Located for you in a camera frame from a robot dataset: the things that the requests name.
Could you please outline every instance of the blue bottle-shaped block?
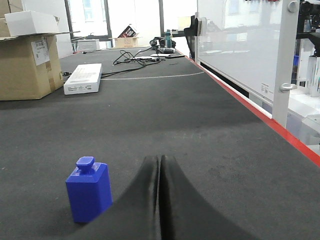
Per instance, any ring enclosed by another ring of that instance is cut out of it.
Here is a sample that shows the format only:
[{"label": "blue bottle-shaped block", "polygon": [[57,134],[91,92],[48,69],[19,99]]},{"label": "blue bottle-shaped block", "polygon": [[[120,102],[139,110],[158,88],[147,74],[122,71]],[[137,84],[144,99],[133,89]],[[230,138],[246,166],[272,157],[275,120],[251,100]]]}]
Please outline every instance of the blue bottle-shaped block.
[{"label": "blue bottle-shaped block", "polygon": [[65,181],[73,220],[88,223],[112,205],[108,165],[81,157]]}]

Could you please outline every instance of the black cable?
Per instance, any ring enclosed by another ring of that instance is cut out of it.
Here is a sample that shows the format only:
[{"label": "black cable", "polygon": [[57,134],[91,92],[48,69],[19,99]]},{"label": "black cable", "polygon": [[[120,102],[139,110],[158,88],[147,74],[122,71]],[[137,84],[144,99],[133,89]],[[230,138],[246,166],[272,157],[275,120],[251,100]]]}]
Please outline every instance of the black cable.
[{"label": "black cable", "polygon": [[[139,53],[145,52],[145,51],[150,50],[150,49],[151,49],[151,47],[148,48],[148,49],[145,49],[143,51],[139,51],[135,55],[133,55],[129,51],[120,50],[121,55],[113,62],[114,65],[118,65],[118,64],[122,64],[122,63],[126,63],[127,64],[127,63],[131,63],[131,62],[137,62],[137,63],[139,63],[141,65],[141,67],[126,69],[126,70],[121,70],[121,71],[115,71],[115,72],[109,72],[109,73],[102,73],[101,74],[101,79],[107,78],[107,77],[110,77],[110,76],[113,76],[113,75],[119,74],[119,73],[126,73],[126,72],[136,71],[136,70],[145,68],[145,67],[150,66],[150,65],[159,64],[160,62],[164,61],[163,59],[160,58],[159,53],[157,51],[156,51],[156,54],[158,56],[158,59],[157,59],[158,61],[157,62],[146,64],[146,60],[145,59],[137,59],[136,58],[136,56]],[[119,61],[119,59],[122,58],[122,57],[125,57],[124,61]]]}]

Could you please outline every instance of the white rectangular box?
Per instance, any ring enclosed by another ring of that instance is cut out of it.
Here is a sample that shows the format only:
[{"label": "white rectangular box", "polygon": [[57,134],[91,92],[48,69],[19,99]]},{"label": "white rectangular box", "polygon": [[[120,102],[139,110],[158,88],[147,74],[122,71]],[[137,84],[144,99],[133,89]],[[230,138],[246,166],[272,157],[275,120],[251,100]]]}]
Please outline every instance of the white rectangular box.
[{"label": "white rectangular box", "polygon": [[102,64],[81,64],[63,85],[65,95],[96,93],[99,91]]},{"label": "white rectangular box", "polygon": [[100,50],[99,39],[78,40],[79,52],[94,52]]},{"label": "white rectangular box", "polygon": [[12,37],[59,33],[57,19],[53,15],[36,11],[20,11],[7,13],[4,17]]}]

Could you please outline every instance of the electronic device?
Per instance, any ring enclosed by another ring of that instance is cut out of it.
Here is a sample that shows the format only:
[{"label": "electronic device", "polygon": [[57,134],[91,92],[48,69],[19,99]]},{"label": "electronic device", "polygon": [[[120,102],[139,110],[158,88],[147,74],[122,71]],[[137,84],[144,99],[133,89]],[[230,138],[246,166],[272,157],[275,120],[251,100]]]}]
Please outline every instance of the electronic device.
[{"label": "electronic device", "polygon": [[90,53],[100,50],[99,39],[78,40],[79,52]]},{"label": "electronic device", "polygon": [[165,58],[166,59],[177,59],[177,58],[183,58],[185,55],[169,55],[169,56],[166,56]]},{"label": "electronic device", "polygon": [[65,95],[86,94],[99,91],[102,64],[81,64],[63,85]]},{"label": "electronic device", "polygon": [[163,54],[174,54],[175,53],[175,49],[173,47],[159,47],[158,48],[159,52],[163,53]]}]

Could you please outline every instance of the white shipping label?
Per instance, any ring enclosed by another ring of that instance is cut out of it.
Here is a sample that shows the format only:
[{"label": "white shipping label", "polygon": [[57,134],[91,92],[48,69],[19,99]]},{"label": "white shipping label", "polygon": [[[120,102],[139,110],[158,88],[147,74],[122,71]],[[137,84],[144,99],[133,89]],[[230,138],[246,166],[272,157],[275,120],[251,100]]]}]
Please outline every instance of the white shipping label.
[{"label": "white shipping label", "polygon": [[44,64],[49,59],[49,51],[47,41],[45,39],[31,42],[35,65]]}]

